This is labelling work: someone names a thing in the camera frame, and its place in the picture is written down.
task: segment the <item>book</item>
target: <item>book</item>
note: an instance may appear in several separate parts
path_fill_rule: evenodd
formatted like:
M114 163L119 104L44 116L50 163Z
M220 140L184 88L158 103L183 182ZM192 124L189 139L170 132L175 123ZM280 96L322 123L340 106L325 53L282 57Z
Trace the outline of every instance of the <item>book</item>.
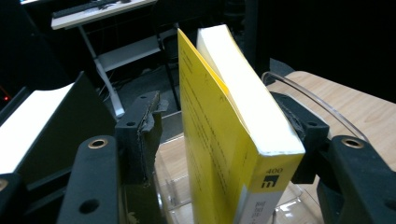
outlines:
M226 25L177 34L194 223L265 223L303 144Z

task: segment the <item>book spine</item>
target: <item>book spine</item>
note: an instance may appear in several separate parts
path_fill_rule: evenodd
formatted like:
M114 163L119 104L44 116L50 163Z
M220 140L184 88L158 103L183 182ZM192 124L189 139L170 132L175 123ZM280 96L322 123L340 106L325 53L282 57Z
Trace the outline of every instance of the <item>book spine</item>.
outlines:
M242 187L233 223L265 223L274 213L303 155L259 156Z

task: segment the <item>wooden table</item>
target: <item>wooden table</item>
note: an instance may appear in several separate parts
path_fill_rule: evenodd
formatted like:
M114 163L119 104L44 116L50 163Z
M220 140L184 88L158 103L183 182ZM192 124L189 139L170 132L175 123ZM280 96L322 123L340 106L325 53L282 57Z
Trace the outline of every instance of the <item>wooden table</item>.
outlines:
M396 153L392 152L396 146L396 104L306 72L293 72L286 78L311 91L342 114L368 138L389 167L396 170ZM332 135L351 134L338 120L318 109L317 104L304 98L293 88L279 82L267 88L270 91L290 94L313 109L330 124ZM171 222L193 223L182 134L160 145L156 168L162 196L165 196L163 204L169 210L167 215ZM290 184L276 209L276 223L323 223L316 191L317 183L318 178L313 185Z

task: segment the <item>white shelf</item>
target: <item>white shelf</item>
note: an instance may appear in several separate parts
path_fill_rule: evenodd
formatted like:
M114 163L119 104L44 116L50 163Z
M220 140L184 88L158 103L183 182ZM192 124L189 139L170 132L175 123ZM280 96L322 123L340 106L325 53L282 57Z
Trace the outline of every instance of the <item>white shelf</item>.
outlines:
M159 51L157 38L151 36L119 49L101 54L98 56L98 60L107 72Z

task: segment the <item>table surface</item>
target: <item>table surface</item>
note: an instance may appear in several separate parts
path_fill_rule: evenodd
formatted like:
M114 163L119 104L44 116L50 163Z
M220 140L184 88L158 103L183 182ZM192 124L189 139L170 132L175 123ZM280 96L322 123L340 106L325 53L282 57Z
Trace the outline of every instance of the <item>table surface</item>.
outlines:
M396 104L306 72L293 72L286 78L311 91L341 113L364 133L389 167L393 171L396 170L396 154L392 152L392 148L396 146L396 137L394 136L396 133ZM278 82L267 86L267 88L269 91L296 96L296 92L292 88ZM311 106L318 107L318 105L312 104L312 100L309 101L298 95L296 97L309 108ZM320 110L318 112L315 110L315 112L330 124L332 135L348 134L341 123L337 122L329 113L326 114ZM174 195L177 198L176 201L165 202L165 204L168 203L169 213L167 215L169 218L175 223L193 223L182 134L160 145L156 169L162 196ZM313 185L295 186L290 184L279 204L285 205L290 197L295 196L302 205L294 209L293 213L301 214L294 214L296 218L292 221L278 219L277 222L323 223L316 193L317 183L318 178Z
M156 0L131 0L129 3L121 3L120 1L115 3L113 6L107 7L106 9L97 10L86 10L64 16L57 19L52 19L51 27L53 30L62 28L72 28L81 24L102 20L104 18L115 16L117 14L137 9L139 7L145 7L154 4Z

